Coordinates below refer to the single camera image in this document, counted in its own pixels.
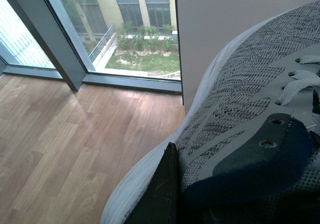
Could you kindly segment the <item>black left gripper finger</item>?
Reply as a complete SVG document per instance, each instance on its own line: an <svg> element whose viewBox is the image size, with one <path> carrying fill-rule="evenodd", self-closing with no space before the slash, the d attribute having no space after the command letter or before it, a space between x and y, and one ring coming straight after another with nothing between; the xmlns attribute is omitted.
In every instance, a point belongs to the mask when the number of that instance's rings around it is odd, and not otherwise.
<svg viewBox="0 0 320 224"><path fill-rule="evenodd" d="M169 143L150 183L125 223L176 223L179 162L175 144Z"/></svg>

